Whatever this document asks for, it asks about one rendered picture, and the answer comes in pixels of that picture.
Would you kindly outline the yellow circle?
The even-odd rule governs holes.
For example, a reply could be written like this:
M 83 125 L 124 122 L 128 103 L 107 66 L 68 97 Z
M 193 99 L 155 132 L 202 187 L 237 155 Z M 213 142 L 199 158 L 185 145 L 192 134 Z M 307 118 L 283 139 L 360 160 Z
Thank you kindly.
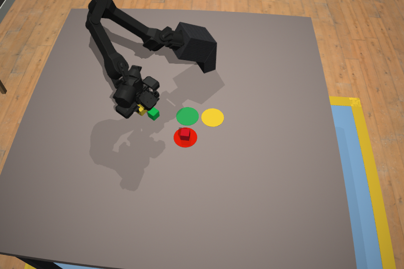
M 219 126 L 223 120 L 224 120 L 224 115 L 221 111 L 215 108 L 210 108 L 205 110 L 202 113 L 202 122 L 210 127 L 216 127 Z

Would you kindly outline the yellow cube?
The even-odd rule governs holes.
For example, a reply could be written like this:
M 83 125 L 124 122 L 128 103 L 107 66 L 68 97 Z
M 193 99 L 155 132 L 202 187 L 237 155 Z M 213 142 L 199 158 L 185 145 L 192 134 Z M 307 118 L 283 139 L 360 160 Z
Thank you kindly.
M 138 114 L 143 116 L 147 112 L 147 110 L 141 104 L 139 104 L 138 106 L 140 106 Z

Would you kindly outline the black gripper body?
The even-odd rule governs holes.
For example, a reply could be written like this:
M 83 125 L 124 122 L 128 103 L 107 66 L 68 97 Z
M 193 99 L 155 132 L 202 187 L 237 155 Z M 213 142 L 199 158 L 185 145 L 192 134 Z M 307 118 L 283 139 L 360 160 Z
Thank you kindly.
M 119 105 L 117 105 L 115 107 L 116 112 L 118 112 L 120 115 L 122 115 L 126 119 L 129 118 L 134 113 L 134 110 L 138 107 L 137 103 L 135 102 L 135 99 L 138 94 L 142 94 L 144 88 L 146 88 L 148 90 L 148 92 L 150 92 L 149 88 L 151 88 L 152 90 L 157 90 L 160 87 L 159 82 L 150 76 L 147 76 L 142 82 L 143 82 L 143 86 L 140 90 L 137 90 L 136 96 L 135 96 L 130 108 L 122 108 Z

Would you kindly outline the red cube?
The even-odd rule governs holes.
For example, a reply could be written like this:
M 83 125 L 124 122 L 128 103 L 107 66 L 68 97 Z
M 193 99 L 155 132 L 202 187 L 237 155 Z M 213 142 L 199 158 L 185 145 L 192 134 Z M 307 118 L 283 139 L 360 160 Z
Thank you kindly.
M 190 129 L 182 128 L 180 138 L 181 138 L 181 140 L 189 141 L 189 139 L 190 139 Z

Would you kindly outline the red circle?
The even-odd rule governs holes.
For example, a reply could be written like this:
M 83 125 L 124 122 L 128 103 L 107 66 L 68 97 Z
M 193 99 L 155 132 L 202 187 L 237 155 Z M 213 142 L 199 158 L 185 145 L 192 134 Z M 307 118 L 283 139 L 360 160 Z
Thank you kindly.
M 190 139 L 189 141 L 186 140 L 181 140 L 180 139 L 180 134 L 181 134 L 181 128 L 178 129 L 175 134 L 174 134 L 174 141 L 175 143 L 180 146 L 180 147 L 190 147 L 194 145 L 197 141 L 197 134 L 194 130 L 191 128 L 184 127 L 185 129 L 190 129 Z

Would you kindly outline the green circle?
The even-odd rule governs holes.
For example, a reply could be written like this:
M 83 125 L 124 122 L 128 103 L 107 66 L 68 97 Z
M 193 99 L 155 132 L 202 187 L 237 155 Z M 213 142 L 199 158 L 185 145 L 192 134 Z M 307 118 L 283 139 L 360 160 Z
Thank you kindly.
M 194 108 L 185 107 L 180 109 L 176 114 L 177 121 L 185 126 L 190 126 L 198 121 L 199 114 Z

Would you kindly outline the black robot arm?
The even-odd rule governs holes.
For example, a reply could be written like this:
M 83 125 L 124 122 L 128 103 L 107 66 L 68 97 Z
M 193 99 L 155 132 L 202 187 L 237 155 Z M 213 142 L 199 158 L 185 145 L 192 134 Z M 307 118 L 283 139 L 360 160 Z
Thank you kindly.
M 136 96 L 136 91 L 143 86 L 140 74 L 142 67 L 132 65 L 129 70 L 127 61 L 115 50 L 106 34 L 100 22 L 101 18 L 108 18 L 140 37 L 144 42 L 143 46 L 150 51 L 158 51 L 163 46 L 175 51 L 178 50 L 185 44 L 183 31 L 173 31 L 168 26 L 162 31 L 157 28 L 149 28 L 117 8 L 113 0 L 91 0 L 88 9 L 85 26 L 104 58 L 107 75 L 117 89 L 113 98 L 120 107 L 130 108 Z M 120 77 L 123 78 L 119 80 Z M 137 95 L 136 103 L 141 104 L 147 111 L 150 111 L 159 99 L 158 91 L 148 92 L 144 88 L 142 94 Z

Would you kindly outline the green cube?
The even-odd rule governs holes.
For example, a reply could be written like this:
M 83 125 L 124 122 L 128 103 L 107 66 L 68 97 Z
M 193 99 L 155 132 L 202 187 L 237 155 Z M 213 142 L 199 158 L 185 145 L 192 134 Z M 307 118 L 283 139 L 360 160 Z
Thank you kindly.
M 154 121 L 160 116 L 159 111 L 154 107 L 150 111 L 148 111 L 147 113 L 148 113 L 148 117 L 151 118 Z

